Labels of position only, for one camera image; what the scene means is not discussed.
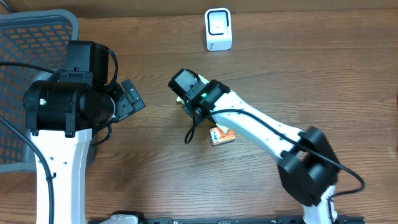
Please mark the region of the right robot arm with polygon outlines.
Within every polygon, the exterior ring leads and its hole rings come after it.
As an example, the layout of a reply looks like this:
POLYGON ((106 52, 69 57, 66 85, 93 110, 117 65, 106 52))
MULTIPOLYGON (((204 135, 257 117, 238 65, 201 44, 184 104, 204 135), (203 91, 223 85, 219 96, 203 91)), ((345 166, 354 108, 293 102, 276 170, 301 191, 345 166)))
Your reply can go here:
POLYGON ((341 170, 324 133, 278 122, 247 104, 219 81, 183 82, 176 94, 194 126, 208 119, 233 129, 275 160, 285 191, 303 206, 305 223, 334 223, 333 198, 341 170))

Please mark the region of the yellow snack packet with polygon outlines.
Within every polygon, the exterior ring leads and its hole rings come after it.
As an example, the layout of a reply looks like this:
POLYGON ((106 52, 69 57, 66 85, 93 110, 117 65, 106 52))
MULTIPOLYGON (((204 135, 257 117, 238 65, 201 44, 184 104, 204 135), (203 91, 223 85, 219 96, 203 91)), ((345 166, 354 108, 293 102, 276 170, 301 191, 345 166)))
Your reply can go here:
MULTIPOLYGON (((207 80, 205 77, 203 77, 203 76, 201 76, 200 74, 198 75, 198 77, 200 78, 200 80, 204 83, 204 84, 207 84, 207 83, 209 83, 210 81, 209 80, 207 80)), ((184 101, 181 99, 181 97, 177 97, 177 99, 176 99, 176 103, 177 104, 185 104, 184 103, 184 101)))

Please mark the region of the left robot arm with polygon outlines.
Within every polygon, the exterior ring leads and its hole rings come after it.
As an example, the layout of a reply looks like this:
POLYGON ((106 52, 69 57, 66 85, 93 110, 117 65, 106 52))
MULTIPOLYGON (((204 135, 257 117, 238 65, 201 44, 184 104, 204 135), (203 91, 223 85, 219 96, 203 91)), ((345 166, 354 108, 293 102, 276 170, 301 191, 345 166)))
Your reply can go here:
POLYGON ((94 136, 143 109, 130 80, 106 73, 58 70, 24 95, 29 144, 35 151, 37 223, 85 223, 88 151, 94 136))

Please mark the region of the orange tissue packet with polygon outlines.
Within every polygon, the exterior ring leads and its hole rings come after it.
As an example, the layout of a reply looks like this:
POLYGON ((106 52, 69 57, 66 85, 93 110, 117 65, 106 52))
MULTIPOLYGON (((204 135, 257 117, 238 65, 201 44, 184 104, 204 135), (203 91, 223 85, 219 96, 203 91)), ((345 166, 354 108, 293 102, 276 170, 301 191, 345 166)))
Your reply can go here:
POLYGON ((209 129, 209 132, 210 142, 212 146, 218 146, 221 144, 233 142, 236 139, 236 134, 234 130, 224 126, 214 126, 209 129))

